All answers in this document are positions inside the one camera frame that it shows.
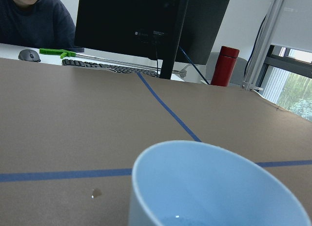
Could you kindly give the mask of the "light blue plastic cup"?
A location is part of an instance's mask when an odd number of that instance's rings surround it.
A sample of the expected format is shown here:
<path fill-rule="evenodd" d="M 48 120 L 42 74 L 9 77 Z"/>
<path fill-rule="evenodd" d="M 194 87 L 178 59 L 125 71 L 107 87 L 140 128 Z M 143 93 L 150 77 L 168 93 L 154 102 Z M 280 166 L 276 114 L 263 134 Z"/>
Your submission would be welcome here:
<path fill-rule="evenodd" d="M 166 141 L 134 162 L 130 226 L 309 226 L 276 177 L 221 147 Z"/>

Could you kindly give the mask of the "red thermos bottle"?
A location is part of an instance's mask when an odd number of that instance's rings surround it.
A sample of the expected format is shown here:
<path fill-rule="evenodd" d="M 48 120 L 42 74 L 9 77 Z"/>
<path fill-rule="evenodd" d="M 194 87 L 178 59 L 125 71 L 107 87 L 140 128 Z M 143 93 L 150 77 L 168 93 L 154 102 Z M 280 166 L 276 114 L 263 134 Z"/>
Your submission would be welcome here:
<path fill-rule="evenodd" d="M 221 47 L 211 81 L 212 85 L 229 85 L 238 55 L 239 49 L 227 46 Z"/>

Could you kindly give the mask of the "black monitor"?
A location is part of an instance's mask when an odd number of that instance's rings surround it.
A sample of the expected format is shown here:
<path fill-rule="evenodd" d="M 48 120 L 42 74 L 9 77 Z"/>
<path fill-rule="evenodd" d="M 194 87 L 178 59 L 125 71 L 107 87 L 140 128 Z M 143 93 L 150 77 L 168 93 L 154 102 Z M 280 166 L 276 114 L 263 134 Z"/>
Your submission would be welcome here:
<path fill-rule="evenodd" d="M 162 60 L 169 79 L 175 62 L 205 65 L 230 0 L 79 0 L 75 45 Z"/>

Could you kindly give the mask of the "black keyboard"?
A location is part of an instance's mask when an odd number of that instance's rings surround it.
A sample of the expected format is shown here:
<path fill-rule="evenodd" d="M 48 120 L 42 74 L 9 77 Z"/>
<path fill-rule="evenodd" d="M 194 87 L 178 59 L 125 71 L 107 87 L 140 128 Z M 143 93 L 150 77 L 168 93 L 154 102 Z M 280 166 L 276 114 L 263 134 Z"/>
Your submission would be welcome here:
<path fill-rule="evenodd" d="M 88 67 L 88 68 L 105 68 L 115 73 L 141 73 L 152 77 L 159 77 L 159 74 L 153 70 L 133 68 L 120 65 L 110 65 L 94 62 L 83 62 L 78 60 L 63 59 L 62 65 L 73 67 Z"/>

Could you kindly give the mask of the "green plastic clamp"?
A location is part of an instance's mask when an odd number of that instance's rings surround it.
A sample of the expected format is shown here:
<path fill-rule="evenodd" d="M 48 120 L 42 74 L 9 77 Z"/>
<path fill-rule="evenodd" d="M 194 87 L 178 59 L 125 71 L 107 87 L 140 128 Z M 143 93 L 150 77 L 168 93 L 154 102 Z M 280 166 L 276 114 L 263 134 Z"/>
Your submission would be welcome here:
<path fill-rule="evenodd" d="M 64 57 L 76 57 L 76 52 L 64 50 L 64 49 L 47 49 L 47 48 L 40 48 L 40 54 L 45 55 L 58 55 L 61 59 Z"/>

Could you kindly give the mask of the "black computer mouse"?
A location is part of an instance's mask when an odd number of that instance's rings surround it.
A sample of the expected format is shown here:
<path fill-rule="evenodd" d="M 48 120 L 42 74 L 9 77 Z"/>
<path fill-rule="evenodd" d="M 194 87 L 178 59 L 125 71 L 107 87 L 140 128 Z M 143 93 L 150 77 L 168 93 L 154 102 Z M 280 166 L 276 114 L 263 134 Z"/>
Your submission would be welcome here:
<path fill-rule="evenodd" d="M 32 49 L 24 49 L 21 50 L 18 59 L 27 62 L 41 62 L 39 54 Z"/>

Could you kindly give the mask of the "seated person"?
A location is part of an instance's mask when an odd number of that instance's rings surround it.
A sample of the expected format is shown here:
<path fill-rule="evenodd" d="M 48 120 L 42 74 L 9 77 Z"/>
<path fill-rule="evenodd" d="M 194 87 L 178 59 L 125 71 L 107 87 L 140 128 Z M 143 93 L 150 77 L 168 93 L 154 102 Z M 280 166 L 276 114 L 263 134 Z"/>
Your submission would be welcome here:
<path fill-rule="evenodd" d="M 0 0 L 0 41 L 78 51 L 75 25 L 60 0 Z"/>

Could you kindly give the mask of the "aluminium frame post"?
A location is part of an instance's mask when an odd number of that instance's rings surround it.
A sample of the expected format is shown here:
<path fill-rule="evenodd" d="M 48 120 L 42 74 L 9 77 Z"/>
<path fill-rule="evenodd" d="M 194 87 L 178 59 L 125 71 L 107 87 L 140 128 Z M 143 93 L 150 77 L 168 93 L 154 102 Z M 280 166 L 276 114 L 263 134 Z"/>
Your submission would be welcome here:
<path fill-rule="evenodd" d="M 284 0 L 273 0 L 260 26 L 259 35 L 254 43 L 254 49 L 246 65 L 241 83 L 241 87 L 245 90 L 253 91 L 255 89 L 257 78 L 272 43 L 279 16 L 282 13 L 283 3 Z"/>

